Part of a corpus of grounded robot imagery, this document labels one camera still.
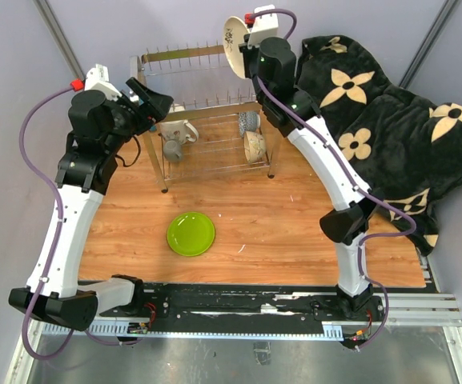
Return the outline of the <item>cream bowl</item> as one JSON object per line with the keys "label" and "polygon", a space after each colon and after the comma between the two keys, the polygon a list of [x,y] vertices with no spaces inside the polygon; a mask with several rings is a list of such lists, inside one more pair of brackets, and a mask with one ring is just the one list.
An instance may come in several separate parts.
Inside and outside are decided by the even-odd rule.
{"label": "cream bowl", "polygon": [[246,131],[244,134],[243,148],[249,164],[261,160],[267,150],[263,135],[251,131]]}

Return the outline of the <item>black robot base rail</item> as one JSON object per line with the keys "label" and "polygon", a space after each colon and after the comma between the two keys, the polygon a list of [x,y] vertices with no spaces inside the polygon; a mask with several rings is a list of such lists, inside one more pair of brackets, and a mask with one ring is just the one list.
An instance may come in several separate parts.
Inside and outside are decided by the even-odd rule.
{"label": "black robot base rail", "polygon": [[102,317],[137,323],[154,315],[155,333],[254,337],[322,334],[330,322],[382,322],[387,309],[372,289],[355,300],[330,288],[149,282],[139,293],[140,306],[111,308]]}

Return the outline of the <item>black flower blanket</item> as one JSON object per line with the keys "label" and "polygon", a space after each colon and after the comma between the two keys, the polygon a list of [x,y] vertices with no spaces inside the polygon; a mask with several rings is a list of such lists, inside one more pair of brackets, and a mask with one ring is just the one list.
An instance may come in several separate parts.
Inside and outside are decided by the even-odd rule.
{"label": "black flower blanket", "polygon": [[429,255],[439,237],[436,204],[462,187],[462,106],[394,85],[344,35],[305,38],[296,82],[317,102],[344,157],[386,201],[380,214]]}

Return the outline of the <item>aluminium corner post right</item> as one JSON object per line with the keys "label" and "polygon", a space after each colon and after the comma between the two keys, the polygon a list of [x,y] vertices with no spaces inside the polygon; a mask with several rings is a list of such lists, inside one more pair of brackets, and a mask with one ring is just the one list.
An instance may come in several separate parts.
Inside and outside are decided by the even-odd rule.
{"label": "aluminium corner post right", "polygon": [[461,0],[445,0],[443,2],[429,27],[428,32],[425,34],[422,42],[416,50],[416,53],[410,61],[408,68],[405,70],[404,75],[399,82],[400,87],[407,89],[412,84],[428,55],[431,53],[439,36],[444,31],[444,28],[461,3]]}

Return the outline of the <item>white plate with black flowers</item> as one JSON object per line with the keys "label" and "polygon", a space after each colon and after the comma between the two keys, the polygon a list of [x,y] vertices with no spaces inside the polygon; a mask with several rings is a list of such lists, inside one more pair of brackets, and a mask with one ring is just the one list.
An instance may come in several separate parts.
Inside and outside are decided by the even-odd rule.
{"label": "white plate with black flowers", "polygon": [[243,54],[239,46],[244,43],[244,36],[249,29],[241,18],[230,16],[223,27],[223,49],[226,59],[233,72],[241,79],[245,79]]}

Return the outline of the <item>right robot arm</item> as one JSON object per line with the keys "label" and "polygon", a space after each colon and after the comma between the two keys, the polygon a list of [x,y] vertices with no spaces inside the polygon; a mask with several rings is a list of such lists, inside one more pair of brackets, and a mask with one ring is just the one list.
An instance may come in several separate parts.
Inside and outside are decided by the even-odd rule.
{"label": "right robot arm", "polygon": [[305,157],[331,199],[333,208],[319,225],[338,259],[335,308],[343,318],[357,319],[375,306],[364,243],[378,205],[332,138],[314,98],[295,84],[296,56],[287,40],[250,41],[245,34],[238,46],[244,77],[252,81],[267,120]]}

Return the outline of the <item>small grey cup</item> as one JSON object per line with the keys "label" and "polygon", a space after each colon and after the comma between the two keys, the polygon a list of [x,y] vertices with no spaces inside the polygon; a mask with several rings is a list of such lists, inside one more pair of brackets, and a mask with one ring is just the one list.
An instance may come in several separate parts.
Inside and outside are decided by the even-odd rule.
{"label": "small grey cup", "polygon": [[176,140],[168,140],[163,144],[163,157],[168,162],[181,162],[183,160],[182,145]]}

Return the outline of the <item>blue patterned bowl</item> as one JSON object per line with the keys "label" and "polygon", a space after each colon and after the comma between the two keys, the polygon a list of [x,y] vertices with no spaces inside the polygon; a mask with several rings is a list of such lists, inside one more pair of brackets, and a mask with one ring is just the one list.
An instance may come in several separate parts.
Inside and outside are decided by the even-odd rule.
{"label": "blue patterned bowl", "polygon": [[246,132],[256,132],[260,128],[260,116],[256,111],[238,113],[239,136],[244,137]]}

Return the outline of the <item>green-lined floral mug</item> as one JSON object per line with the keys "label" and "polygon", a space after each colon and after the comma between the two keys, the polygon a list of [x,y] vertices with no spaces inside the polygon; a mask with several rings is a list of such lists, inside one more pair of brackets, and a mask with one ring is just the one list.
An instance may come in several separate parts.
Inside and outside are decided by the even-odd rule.
{"label": "green-lined floral mug", "polygon": [[199,139],[199,132],[187,119],[161,122],[159,132],[165,141],[175,140],[181,145]]}

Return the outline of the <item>aluminium corner post left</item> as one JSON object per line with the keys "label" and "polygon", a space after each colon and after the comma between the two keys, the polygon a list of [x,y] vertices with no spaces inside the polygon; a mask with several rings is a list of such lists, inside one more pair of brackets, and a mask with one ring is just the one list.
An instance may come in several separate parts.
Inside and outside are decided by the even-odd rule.
{"label": "aluminium corner post left", "polygon": [[42,20],[46,24],[46,27],[50,31],[50,34],[66,61],[71,73],[76,78],[85,78],[85,72],[79,63],[79,60],[72,49],[50,2],[47,0],[33,0],[33,3],[42,17]]}

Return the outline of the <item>steel wire dish rack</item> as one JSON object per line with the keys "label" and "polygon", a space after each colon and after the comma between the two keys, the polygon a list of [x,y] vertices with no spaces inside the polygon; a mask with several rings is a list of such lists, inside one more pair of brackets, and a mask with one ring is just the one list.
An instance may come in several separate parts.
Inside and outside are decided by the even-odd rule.
{"label": "steel wire dish rack", "polygon": [[246,156],[239,117],[258,113],[260,106],[252,85],[234,75],[222,43],[147,51],[130,57],[129,65],[131,76],[144,86],[173,97],[166,122],[186,120],[199,132],[196,142],[183,144],[180,162],[166,159],[166,139],[159,130],[144,136],[162,193],[176,182],[253,170],[275,177],[281,137],[262,120],[257,131],[265,139],[266,151],[256,160]]}

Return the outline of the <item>aluminium corner post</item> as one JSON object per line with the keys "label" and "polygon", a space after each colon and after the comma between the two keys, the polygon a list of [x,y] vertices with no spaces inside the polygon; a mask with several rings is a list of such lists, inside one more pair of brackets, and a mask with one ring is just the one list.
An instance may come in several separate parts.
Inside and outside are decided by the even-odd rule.
{"label": "aluminium corner post", "polygon": [[33,0],[33,3],[42,17],[42,20],[46,24],[46,27],[50,31],[50,34],[66,61],[71,73],[76,78],[85,78],[85,72],[79,63],[79,60],[72,49],[50,2],[47,0]]}
{"label": "aluminium corner post", "polygon": [[431,53],[439,36],[444,31],[444,28],[461,3],[461,0],[445,0],[443,2],[429,27],[428,32],[425,34],[422,42],[416,50],[416,53],[410,61],[408,68],[405,70],[404,75],[399,82],[400,87],[407,89],[412,84],[428,55]]}

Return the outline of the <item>lime green plate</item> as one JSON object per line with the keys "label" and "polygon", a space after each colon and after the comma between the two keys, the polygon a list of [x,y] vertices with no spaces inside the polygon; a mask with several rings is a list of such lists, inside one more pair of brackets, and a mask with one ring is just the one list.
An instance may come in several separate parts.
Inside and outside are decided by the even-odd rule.
{"label": "lime green plate", "polygon": [[205,214],[186,212],[167,228],[167,244],[179,255],[195,257],[209,250],[215,240],[215,225]]}

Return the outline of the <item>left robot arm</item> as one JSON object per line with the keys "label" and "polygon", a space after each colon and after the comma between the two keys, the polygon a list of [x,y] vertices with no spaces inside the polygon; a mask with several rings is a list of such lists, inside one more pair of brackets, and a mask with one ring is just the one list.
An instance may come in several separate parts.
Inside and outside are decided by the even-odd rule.
{"label": "left robot arm", "polygon": [[49,185],[54,212],[35,268],[23,288],[10,291],[8,303],[26,316],[84,331],[102,312],[119,307],[126,315],[146,306],[143,281],[115,274],[81,286],[78,271],[87,235],[123,145],[166,118],[174,99],[136,78],[126,82],[141,100],[132,102],[109,82],[79,82],[71,99],[66,152]]}

